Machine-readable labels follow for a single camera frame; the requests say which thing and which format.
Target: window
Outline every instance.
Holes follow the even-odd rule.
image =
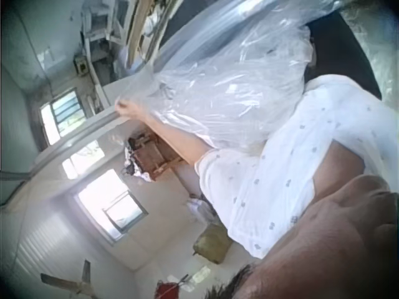
[[[92,181],[78,197],[113,241],[147,214],[113,169]]]
[[[69,179],[75,179],[104,156],[97,141],[93,141],[62,162],[62,167]]]
[[[82,105],[74,91],[43,106],[41,115],[50,145],[72,132],[86,120]]]

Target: red object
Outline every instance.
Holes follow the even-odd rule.
[[[158,282],[154,299],[179,299],[179,284]]]

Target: hand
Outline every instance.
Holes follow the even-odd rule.
[[[134,120],[144,121],[147,113],[141,104],[129,101],[120,100],[115,103],[115,110],[120,116],[125,116]]]

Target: white dress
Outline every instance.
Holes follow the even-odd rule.
[[[398,127],[397,113],[353,80],[324,75],[306,85],[260,157],[236,149],[206,153],[196,164],[201,190],[229,236],[261,259],[314,198],[312,178],[333,140],[398,192]]]

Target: skin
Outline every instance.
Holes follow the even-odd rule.
[[[144,122],[191,165],[211,149],[131,101],[115,108]],[[364,299],[389,292],[398,269],[398,195],[363,171],[362,159],[333,141],[313,177],[311,204],[234,298]]]

